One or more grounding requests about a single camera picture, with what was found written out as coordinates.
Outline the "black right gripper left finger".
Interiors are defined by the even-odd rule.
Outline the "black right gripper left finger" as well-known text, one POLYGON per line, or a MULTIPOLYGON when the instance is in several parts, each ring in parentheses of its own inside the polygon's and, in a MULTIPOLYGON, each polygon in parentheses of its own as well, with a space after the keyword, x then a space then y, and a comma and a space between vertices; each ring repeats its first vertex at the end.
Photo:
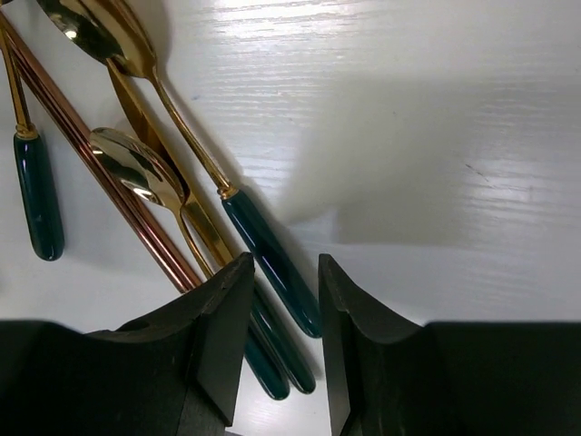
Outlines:
POLYGON ((239 255, 208 282, 117 330, 1 324, 4 435, 222 435, 232 425, 254 264, 239 255))

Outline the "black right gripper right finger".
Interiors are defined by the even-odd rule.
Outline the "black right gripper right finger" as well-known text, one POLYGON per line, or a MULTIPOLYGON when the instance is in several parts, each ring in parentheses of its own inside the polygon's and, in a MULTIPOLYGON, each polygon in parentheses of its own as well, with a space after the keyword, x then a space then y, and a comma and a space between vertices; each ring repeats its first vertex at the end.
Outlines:
POLYGON ((319 299, 335 435, 577 435, 576 322, 418 325, 328 254, 319 299))

